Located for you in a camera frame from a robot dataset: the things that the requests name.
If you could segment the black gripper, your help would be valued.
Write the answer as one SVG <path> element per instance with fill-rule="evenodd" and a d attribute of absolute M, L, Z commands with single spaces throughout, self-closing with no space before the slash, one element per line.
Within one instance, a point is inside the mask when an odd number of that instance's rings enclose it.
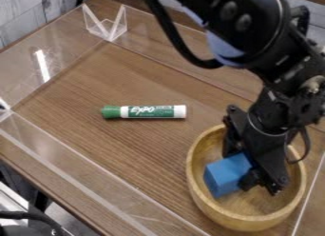
<path fill-rule="evenodd" d="M 223 116 L 226 126 L 222 142 L 222 157 L 227 158 L 242 152 L 251 168 L 239 178 L 238 187 L 248 191 L 260 186 L 271 196 L 276 195 L 288 184 L 284 165 L 294 165 L 304 160 L 311 150 L 311 140 L 304 128 L 268 131 L 254 121 L 254 114 L 238 106 L 228 105 Z M 287 145 L 300 134 L 304 151 L 299 158 L 290 159 Z"/>

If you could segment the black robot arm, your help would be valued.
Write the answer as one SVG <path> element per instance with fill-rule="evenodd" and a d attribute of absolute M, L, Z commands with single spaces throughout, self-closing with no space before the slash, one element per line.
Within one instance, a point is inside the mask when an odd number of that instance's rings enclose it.
<path fill-rule="evenodd" d="M 310 12 L 286 0 L 175 0 L 203 28 L 211 60 L 187 60 L 206 69 L 246 69 L 262 81 L 256 100 L 228 107 L 223 155 L 246 153 L 251 167 L 240 189 L 287 185 L 286 146 L 325 117 L 325 53 L 307 37 Z"/>

